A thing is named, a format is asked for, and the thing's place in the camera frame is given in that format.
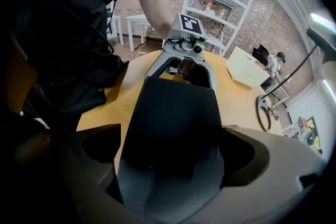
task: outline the wire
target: wire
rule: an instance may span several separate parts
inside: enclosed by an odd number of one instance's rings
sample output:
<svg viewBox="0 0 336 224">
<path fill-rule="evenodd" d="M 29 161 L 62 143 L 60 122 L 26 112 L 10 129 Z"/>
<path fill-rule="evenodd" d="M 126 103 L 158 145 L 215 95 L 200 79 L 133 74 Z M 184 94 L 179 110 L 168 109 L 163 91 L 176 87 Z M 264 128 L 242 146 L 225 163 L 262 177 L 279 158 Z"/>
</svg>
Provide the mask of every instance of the wire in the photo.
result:
<svg viewBox="0 0 336 224">
<path fill-rule="evenodd" d="M 274 101 L 274 103 L 275 103 L 275 107 L 276 107 L 276 103 L 277 103 L 278 95 L 279 95 L 280 92 L 281 92 L 281 91 L 279 91 L 278 94 L 275 96 L 275 101 Z"/>
<path fill-rule="evenodd" d="M 138 55 L 139 55 L 139 54 L 147 54 L 147 52 L 145 52 L 145 51 L 140 51 L 140 49 L 141 49 L 143 46 L 146 45 L 146 32 L 147 32 L 147 29 L 145 28 L 145 33 L 143 34 L 144 44 L 141 45 L 141 46 L 139 47 L 138 53 L 136 54 L 136 56 L 137 56 L 136 59 L 138 58 Z"/>
<path fill-rule="evenodd" d="M 87 26 L 88 28 L 92 29 L 93 32 L 95 32 L 96 34 L 98 34 L 98 36 L 100 38 L 103 39 L 103 41 L 107 44 L 107 46 L 110 48 L 110 52 L 108 54 L 102 54 L 101 52 L 97 52 L 91 48 L 88 48 L 87 46 L 79 43 L 79 45 L 81 45 L 82 47 L 98 54 L 98 55 L 103 55 L 103 56 L 107 56 L 107 55 L 111 55 L 112 53 L 114 53 L 114 49 L 113 47 L 110 45 L 110 43 L 108 42 L 108 40 L 103 36 L 103 34 L 101 32 L 99 32 L 98 30 L 96 30 L 94 27 L 92 27 L 90 24 L 88 24 L 86 21 L 84 21 L 83 19 L 81 19 L 80 17 L 78 17 L 75 13 L 73 13 L 61 0 L 57 0 L 57 2 L 68 12 L 70 13 L 73 17 L 75 17 L 77 20 L 79 20 L 80 22 L 82 22 L 82 24 L 84 24 L 85 26 Z"/>
</svg>

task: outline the wooden table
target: wooden table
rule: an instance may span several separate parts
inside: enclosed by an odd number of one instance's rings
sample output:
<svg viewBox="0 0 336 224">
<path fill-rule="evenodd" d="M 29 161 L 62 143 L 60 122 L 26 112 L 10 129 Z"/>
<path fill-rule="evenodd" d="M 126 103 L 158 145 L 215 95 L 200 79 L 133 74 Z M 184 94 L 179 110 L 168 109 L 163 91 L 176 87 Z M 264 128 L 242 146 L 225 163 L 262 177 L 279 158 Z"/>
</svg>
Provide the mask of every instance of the wooden table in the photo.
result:
<svg viewBox="0 0 336 224">
<path fill-rule="evenodd" d="M 119 95 L 115 101 L 113 88 L 105 89 L 106 104 L 84 113 L 79 121 L 77 131 L 90 129 L 106 124 L 121 124 L 121 147 L 114 159 L 116 169 L 119 167 L 122 147 L 125 141 L 131 116 L 138 100 L 144 82 L 144 75 L 161 51 L 155 51 L 130 62 Z M 256 97 L 265 94 L 261 87 L 250 89 L 239 82 L 233 81 L 226 69 L 227 59 L 219 55 L 205 52 L 205 58 L 210 63 L 216 77 L 216 97 L 223 125 L 238 125 L 262 131 L 255 111 Z M 267 124 L 266 116 L 261 114 Z M 269 133 L 282 135 L 280 121 L 271 116 L 272 126 Z"/>
</svg>

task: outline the person sitting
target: person sitting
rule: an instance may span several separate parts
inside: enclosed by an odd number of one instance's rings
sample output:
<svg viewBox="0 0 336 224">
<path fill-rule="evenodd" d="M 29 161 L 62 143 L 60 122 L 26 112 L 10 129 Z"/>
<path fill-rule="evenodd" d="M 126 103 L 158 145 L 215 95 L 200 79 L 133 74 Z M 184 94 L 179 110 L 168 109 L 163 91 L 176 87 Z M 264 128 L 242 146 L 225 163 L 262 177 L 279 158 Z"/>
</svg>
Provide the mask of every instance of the person sitting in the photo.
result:
<svg viewBox="0 0 336 224">
<path fill-rule="evenodd" d="M 279 75 L 278 62 L 282 61 L 283 63 L 285 63 L 285 58 L 286 56 L 282 51 L 278 52 L 277 54 L 269 55 L 269 57 L 267 58 L 268 64 L 266 66 L 266 69 L 268 70 L 270 77 L 261 84 L 261 87 L 265 91 L 268 87 L 272 85 L 274 78 Z"/>
</svg>

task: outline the black cable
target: black cable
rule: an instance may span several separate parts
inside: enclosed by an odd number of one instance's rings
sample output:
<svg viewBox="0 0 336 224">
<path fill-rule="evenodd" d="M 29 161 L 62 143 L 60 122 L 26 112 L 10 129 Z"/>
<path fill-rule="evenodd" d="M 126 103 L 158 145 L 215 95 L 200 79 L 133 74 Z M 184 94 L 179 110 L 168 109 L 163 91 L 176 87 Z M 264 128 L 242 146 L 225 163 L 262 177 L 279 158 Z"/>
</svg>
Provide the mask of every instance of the black cable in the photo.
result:
<svg viewBox="0 0 336 224">
<path fill-rule="evenodd" d="M 271 90 L 270 92 L 266 93 L 263 98 L 268 97 L 271 93 L 273 93 L 274 91 L 278 90 L 287 80 L 289 80 L 295 73 L 296 71 L 299 70 L 300 67 L 302 67 L 302 65 L 308 60 L 308 58 L 311 56 L 311 54 L 315 51 L 317 45 L 315 45 L 313 47 L 313 49 L 310 51 L 310 53 L 308 53 L 308 55 L 305 57 L 305 59 L 302 61 L 301 64 L 299 64 L 299 66 L 282 82 L 280 83 L 278 86 L 276 86 L 273 90 Z"/>
<path fill-rule="evenodd" d="M 89 27 L 90 29 L 92 29 L 94 32 L 96 32 L 96 34 L 98 34 L 99 37 L 101 37 L 106 44 L 108 45 L 108 47 L 111 49 L 111 51 L 108 54 L 102 54 L 101 52 L 97 52 L 93 49 L 90 49 L 88 47 L 86 47 L 85 45 L 78 43 L 79 45 L 81 45 L 82 47 L 98 54 L 98 55 L 102 55 L 102 56 L 108 56 L 111 55 L 112 53 L 114 53 L 114 49 L 113 47 L 110 45 L 110 43 L 108 42 L 108 40 L 103 36 L 103 34 L 101 32 L 99 32 L 98 30 L 96 30 L 94 27 L 92 27 L 90 24 L 88 24 L 86 21 L 84 21 L 83 19 L 81 19 L 80 17 L 78 17 L 75 13 L 73 13 L 61 0 L 56 0 L 68 13 L 70 13 L 73 17 L 75 17 L 77 20 L 79 20 L 80 22 L 82 22 L 84 25 L 86 25 L 87 27 Z"/>
<path fill-rule="evenodd" d="M 112 17 L 113 17 L 114 8 L 115 8 L 115 6 L 116 6 L 116 2 L 117 2 L 117 0 L 113 0 L 113 9 L 111 10 L 111 19 L 110 19 L 110 22 L 109 22 L 108 26 L 109 26 L 109 25 L 111 24 L 111 22 L 112 22 Z"/>
</svg>

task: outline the brick wall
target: brick wall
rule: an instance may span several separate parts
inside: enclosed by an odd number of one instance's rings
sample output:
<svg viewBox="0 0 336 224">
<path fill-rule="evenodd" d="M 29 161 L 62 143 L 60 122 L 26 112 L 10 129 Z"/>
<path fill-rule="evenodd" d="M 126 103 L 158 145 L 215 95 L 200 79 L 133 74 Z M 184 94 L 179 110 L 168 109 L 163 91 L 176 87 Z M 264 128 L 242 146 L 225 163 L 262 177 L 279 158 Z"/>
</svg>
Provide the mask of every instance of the brick wall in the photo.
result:
<svg viewBox="0 0 336 224">
<path fill-rule="evenodd" d="M 167 9 L 172 16 L 181 12 L 183 1 L 165 0 Z M 207 2 L 208 0 L 196 0 L 195 8 L 205 9 Z M 212 9 L 215 10 L 217 15 L 224 9 L 224 19 L 227 19 L 230 13 L 230 8 L 221 3 L 214 2 Z M 138 0 L 119 0 L 115 6 L 115 11 L 116 14 L 122 16 L 122 30 L 124 33 L 128 32 L 125 17 L 143 13 Z M 236 8 L 228 21 L 237 25 L 242 12 L 242 8 Z M 223 30 L 222 24 L 196 14 L 191 15 L 202 21 L 208 34 L 219 37 Z M 133 26 L 132 32 L 135 35 L 140 34 L 139 29 L 136 29 L 135 26 Z M 225 28 L 224 43 L 228 42 L 232 33 L 232 29 L 229 27 Z M 151 28 L 149 28 L 147 36 L 159 38 L 159 35 L 153 32 Z M 259 44 L 266 47 L 270 53 L 283 51 L 286 54 L 286 64 L 281 65 L 281 80 L 291 73 L 307 55 L 306 48 L 296 27 L 276 0 L 253 1 L 250 11 L 225 57 L 228 58 L 236 46 L 247 52 L 252 52 L 252 49 L 258 47 Z M 219 54 L 219 49 L 213 48 L 212 45 L 206 45 L 206 50 L 212 50 L 213 53 Z M 291 81 L 285 84 L 285 88 L 292 98 L 299 94 L 312 81 L 313 72 L 311 63 L 308 60 L 293 76 Z"/>
</svg>

